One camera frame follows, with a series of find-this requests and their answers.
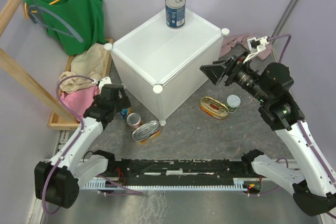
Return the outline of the blue white label can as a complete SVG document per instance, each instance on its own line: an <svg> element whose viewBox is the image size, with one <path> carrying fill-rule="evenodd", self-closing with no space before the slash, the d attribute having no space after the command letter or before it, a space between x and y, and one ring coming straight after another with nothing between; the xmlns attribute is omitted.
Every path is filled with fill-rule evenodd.
<svg viewBox="0 0 336 224"><path fill-rule="evenodd" d="M129 114L132 113L132 109L131 108L126 108L126 109L123 109L119 112L119 114L124 118L126 119L128 117Z"/></svg>

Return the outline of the wooden diagonal beam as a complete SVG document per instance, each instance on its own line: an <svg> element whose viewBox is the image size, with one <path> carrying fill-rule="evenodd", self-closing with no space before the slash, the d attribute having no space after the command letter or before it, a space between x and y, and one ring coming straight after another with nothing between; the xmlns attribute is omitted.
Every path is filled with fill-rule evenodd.
<svg viewBox="0 0 336 224"><path fill-rule="evenodd" d="M1 68L42 103L67 122L76 122L75 117L48 93L24 68L1 48Z"/></svg>

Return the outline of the wooden rack pole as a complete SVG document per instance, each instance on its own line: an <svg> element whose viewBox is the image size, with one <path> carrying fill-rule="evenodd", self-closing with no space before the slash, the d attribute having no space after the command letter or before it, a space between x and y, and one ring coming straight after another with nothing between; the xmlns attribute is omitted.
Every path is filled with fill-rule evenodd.
<svg viewBox="0 0 336 224"><path fill-rule="evenodd" d="M8 0L1 10L1 36L23 0Z"/></svg>

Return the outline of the wooden tray frame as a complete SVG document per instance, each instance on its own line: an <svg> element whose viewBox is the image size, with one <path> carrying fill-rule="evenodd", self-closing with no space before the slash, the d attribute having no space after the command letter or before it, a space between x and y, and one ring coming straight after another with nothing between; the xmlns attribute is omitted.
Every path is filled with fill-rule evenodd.
<svg viewBox="0 0 336 224"><path fill-rule="evenodd" d="M58 94L61 101L80 116L93 102L93 97L98 94L98 88L85 78L73 77L73 75L86 76L94 80L100 80L110 74L112 57L101 44L94 44L82 54L71 56L68 59L65 70L59 79L69 77L61 84Z"/></svg>

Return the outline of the mauve crumpled cloth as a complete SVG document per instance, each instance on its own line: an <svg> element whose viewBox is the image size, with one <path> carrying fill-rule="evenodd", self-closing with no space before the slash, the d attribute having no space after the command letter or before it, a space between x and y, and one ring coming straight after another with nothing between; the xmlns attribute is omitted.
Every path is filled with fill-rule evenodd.
<svg viewBox="0 0 336 224"><path fill-rule="evenodd" d="M235 48L237 45L243 46L245 50L249 50L247 39L257 37L256 34L243 34L240 36L231 36L231 37L224 37L222 48L220 51L220 57L226 55L229 52L233 52L233 48ZM266 46L266 50L260 52L257 57L261 60L265 60L272 51L272 44L269 43Z"/></svg>

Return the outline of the pink crumpled cloth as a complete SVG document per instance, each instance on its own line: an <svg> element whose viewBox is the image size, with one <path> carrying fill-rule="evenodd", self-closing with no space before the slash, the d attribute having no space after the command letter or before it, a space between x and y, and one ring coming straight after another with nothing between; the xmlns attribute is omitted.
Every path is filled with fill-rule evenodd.
<svg viewBox="0 0 336 224"><path fill-rule="evenodd" d="M97 86L77 90L73 93L61 93L61 101L72 111L76 112L81 118L85 110L93 103L93 97L99 94Z"/></svg>

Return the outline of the beige crumpled cloth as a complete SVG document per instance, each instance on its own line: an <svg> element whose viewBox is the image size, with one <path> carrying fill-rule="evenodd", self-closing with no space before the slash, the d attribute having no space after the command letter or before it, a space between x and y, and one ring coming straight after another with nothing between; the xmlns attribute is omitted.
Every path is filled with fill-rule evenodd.
<svg viewBox="0 0 336 224"><path fill-rule="evenodd" d="M70 94L94 86L93 82L88 79L73 76L81 75L100 80L103 76L106 53L104 45L95 43L87 51L76 55L70 64L70 70L63 72L59 77L61 81L72 76L60 85L61 91Z"/></svg>

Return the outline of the silver oval fish tin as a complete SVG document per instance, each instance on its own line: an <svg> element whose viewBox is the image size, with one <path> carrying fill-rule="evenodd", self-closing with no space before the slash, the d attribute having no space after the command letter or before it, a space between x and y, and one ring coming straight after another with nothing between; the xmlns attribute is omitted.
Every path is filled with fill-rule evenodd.
<svg viewBox="0 0 336 224"><path fill-rule="evenodd" d="M158 121L150 121L132 133L132 139L138 144L144 144L145 142L154 139L161 133L161 125Z"/></svg>

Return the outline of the red oval sardine tin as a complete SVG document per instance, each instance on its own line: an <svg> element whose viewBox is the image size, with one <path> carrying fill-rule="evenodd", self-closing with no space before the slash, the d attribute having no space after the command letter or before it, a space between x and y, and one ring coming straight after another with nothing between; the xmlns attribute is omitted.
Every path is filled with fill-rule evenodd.
<svg viewBox="0 0 336 224"><path fill-rule="evenodd" d="M218 120L223 120L229 115L228 107L211 97L203 97L200 107L205 113Z"/></svg>

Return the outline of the green tank top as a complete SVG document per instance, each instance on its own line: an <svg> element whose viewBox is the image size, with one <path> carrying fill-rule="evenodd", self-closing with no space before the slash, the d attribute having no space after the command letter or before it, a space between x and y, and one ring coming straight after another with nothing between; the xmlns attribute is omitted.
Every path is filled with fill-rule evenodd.
<svg viewBox="0 0 336 224"><path fill-rule="evenodd" d="M50 37L56 39L68 55L81 54L93 44L106 43L104 34L103 0L25 0L28 6L37 4L62 18L83 39L70 37L67 28L49 13L38 13L47 27Z"/></svg>

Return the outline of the white cube cabinet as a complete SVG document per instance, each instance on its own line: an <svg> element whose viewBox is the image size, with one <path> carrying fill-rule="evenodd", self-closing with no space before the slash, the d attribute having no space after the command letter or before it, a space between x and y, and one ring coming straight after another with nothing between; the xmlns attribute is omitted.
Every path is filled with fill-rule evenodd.
<svg viewBox="0 0 336 224"><path fill-rule="evenodd" d="M104 48L111 52L124 87L165 125L208 80L200 66L218 60L229 33L190 10L183 27L169 28L162 10Z"/></svg>

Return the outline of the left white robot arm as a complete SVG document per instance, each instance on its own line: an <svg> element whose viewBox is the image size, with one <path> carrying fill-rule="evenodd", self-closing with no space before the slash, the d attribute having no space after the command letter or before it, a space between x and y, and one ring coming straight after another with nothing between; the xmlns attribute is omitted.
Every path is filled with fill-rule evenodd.
<svg viewBox="0 0 336 224"><path fill-rule="evenodd" d="M47 210L47 203L70 208L84 185L99 174L110 177L115 173L115 156L112 153L98 150L84 163L80 161L115 115L130 106L123 86L103 85L63 148L48 162L36 165L35 194L42 201L44 210Z"/></svg>

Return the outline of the small pink label can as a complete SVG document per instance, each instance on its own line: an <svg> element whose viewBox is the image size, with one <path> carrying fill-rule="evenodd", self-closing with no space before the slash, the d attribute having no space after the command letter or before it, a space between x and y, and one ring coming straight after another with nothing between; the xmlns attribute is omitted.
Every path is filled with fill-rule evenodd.
<svg viewBox="0 0 336 224"><path fill-rule="evenodd" d="M135 131L143 125L142 118L138 113L131 113L127 116L127 124L131 130Z"/></svg>

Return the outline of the tall blue label can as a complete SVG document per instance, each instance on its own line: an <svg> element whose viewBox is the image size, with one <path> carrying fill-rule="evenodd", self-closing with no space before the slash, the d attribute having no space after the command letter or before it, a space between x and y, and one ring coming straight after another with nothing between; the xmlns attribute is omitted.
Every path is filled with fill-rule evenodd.
<svg viewBox="0 0 336 224"><path fill-rule="evenodd" d="M166 24L179 29L185 24L186 0L165 0Z"/></svg>

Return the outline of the white lid green jar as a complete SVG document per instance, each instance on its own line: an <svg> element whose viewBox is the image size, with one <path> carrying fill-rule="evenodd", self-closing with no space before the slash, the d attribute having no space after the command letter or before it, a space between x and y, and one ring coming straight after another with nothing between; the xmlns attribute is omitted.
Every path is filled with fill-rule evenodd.
<svg viewBox="0 0 336 224"><path fill-rule="evenodd" d="M226 106L229 109L230 113L234 113L240 106L241 104L241 99L237 95L229 95L226 99Z"/></svg>

